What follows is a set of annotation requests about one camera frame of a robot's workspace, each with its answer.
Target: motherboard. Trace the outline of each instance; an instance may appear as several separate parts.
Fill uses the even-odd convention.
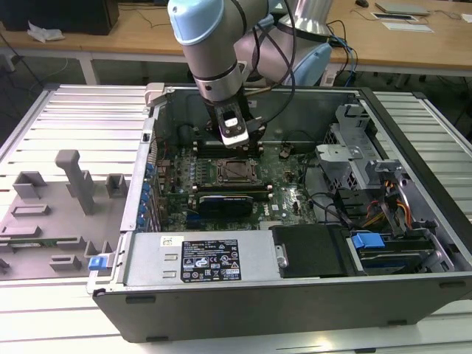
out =
[[[199,157],[191,148],[169,153],[159,183],[162,231],[268,229],[316,223],[303,184],[305,154],[280,158],[281,147],[247,159]]]

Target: sticker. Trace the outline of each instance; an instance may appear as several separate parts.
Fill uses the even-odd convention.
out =
[[[237,240],[184,241],[181,264],[182,282],[242,279]]]
[[[175,247],[179,246],[184,242],[184,236],[162,236],[161,247]]]

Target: desk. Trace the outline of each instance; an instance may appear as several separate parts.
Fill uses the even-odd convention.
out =
[[[139,12],[130,9],[120,9],[119,20],[109,35],[64,33],[66,39],[43,44],[25,32],[9,32],[3,27],[0,30],[19,55],[79,60],[89,85],[100,83],[93,66],[93,60],[97,59],[186,63],[182,48],[174,38],[167,8],[152,7]],[[151,29],[140,14],[153,25],[162,25]],[[10,71],[15,69],[9,59],[11,55],[11,49],[0,39],[0,66],[3,61]]]
[[[418,4],[429,11],[472,13],[472,4],[433,0],[395,0],[396,3]],[[445,76],[472,76],[472,24],[453,20],[444,13],[433,13],[419,24],[428,22],[434,33],[401,32],[387,29],[381,21],[368,21],[370,13],[381,12],[370,1],[367,9],[357,8],[353,1],[334,0],[329,21],[340,19],[346,25],[347,40],[358,55],[358,71],[391,72],[399,74],[432,74]],[[337,35],[342,35],[339,24],[333,24]],[[345,61],[342,49],[335,49],[324,83],[331,86],[333,77]]]
[[[428,10],[472,13],[472,4],[435,0],[395,2],[420,4]],[[368,9],[358,11],[366,17],[370,17],[371,12],[379,12],[374,0],[370,4]],[[351,13],[355,8],[353,0],[334,0],[328,21],[341,19],[345,23],[349,45],[359,54],[358,71],[472,76],[472,47],[466,43],[472,38],[472,24],[435,13],[427,18],[434,33],[390,31],[380,21],[368,21]],[[141,15],[152,24],[162,25],[151,29]],[[342,28],[338,26],[334,24],[333,28],[341,35]],[[99,83],[93,66],[96,59],[185,62],[165,8],[140,10],[139,13],[128,7],[122,8],[118,23],[108,36],[66,33],[65,40],[42,44],[25,32],[2,33],[20,55],[78,59],[86,82],[92,85]],[[11,54],[11,50],[0,43],[0,57],[5,56],[4,62],[13,70],[8,60]],[[333,84],[345,58],[342,49],[333,51],[331,64],[323,77],[324,85]]]

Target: warning label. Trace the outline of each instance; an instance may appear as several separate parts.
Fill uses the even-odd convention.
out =
[[[241,280],[237,240],[184,241],[183,282]]]

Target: slotted metal table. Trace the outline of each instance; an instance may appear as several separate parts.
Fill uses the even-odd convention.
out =
[[[65,181],[54,158],[77,148],[93,179],[130,179],[149,110],[141,86],[68,86],[45,91],[0,149],[0,218],[18,172]],[[472,147],[426,99],[376,92],[431,170],[472,220]],[[395,153],[378,135],[391,158]],[[86,279],[0,282],[0,353],[469,353],[472,301],[453,302],[414,326],[131,344],[86,293]]]

